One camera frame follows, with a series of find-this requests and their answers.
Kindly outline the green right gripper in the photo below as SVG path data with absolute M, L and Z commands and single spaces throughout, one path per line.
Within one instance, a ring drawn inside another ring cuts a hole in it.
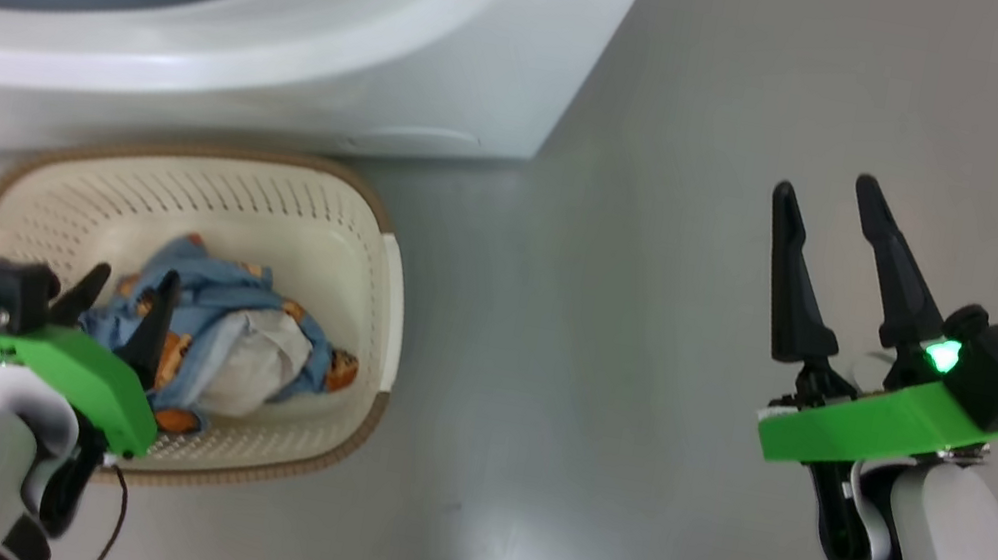
M 881 345 L 924 348 L 942 332 L 933 294 L 877 178 L 861 174 L 854 188 L 863 238 L 877 265 Z M 816 301 L 793 185 L 781 180 L 771 201 L 770 352 L 775 362 L 826 366 L 839 354 L 839 342 Z M 757 434 L 766 462 L 802 464 L 890 461 L 998 440 L 998 429 L 981 429 L 961 406 L 945 384 L 931 382 L 820 408 L 760 410 Z

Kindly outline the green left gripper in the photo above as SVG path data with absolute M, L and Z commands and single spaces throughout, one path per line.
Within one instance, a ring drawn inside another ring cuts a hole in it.
M 159 283 L 141 291 L 134 307 L 138 326 L 113 350 L 115 356 L 86 332 L 69 328 L 79 325 L 104 292 L 111 269 L 104 261 L 95 264 L 51 303 L 48 320 L 59 326 L 21 337 L 0 333 L 0 364 L 28 368 L 99 430 L 109 452 L 140 459 L 156 442 L 158 426 L 146 388 L 126 362 L 159 366 L 181 278 L 168 270 Z

